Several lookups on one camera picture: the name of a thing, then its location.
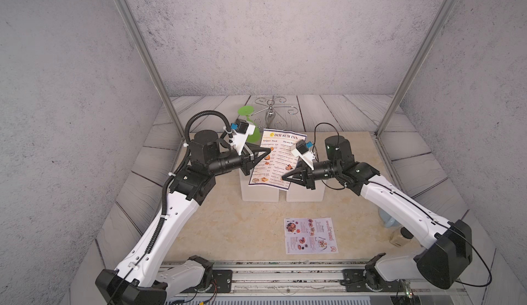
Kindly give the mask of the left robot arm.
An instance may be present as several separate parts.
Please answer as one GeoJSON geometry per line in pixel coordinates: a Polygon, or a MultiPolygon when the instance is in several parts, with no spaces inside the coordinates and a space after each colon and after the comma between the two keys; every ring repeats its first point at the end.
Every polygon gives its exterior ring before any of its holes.
{"type": "Polygon", "coordinates": [[[224,140],[212,130],[185,140],[185,156],[162,188],[161,209],[136,246],[114,269],[104,269],[96,287],[107,304],[164,304],[188,289],[214,288],[213,264],[191,256],[166,272],[159,269],[177,236],[216,185],[233,170],[249,175],[271,152],[232,131],[224,140]]]}

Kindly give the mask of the dim sum inn menu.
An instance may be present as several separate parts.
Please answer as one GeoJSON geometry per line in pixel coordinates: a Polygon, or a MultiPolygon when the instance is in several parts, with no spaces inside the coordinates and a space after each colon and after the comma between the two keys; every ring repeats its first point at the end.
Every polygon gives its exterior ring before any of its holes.
{"type": "Polygon", "coordinates": [[[292,147],[307,136],[293,131],[264,129],[261,147],[270,153],[253,169],[249,186],[269,186],[288,191],[291,183],[282,176],[296,168],[298,158],[292,154],[292,147]]]}

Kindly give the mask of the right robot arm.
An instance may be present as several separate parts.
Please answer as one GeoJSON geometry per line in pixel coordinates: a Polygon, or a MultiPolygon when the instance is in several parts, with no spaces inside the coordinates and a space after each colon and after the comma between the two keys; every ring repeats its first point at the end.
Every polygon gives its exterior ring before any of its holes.
{"type": "Polygon", "coordinates": [[[421,250],[403,255],[378,254],[365,265],[366,287],[382,291],[395,280],[427,280],[449,289],[472,263],[472,229],[465,222],[451,222],[404,194],[379,170],[354,158],[349,141],[342,136],[325,140],[328,159],[318,162],[314,145],[304,140],[290,147],[302,162],[283,175],[284,181],[314,189],[318,180],[335,179],[341,186],[374,203],[416,239],[421,250]]]}

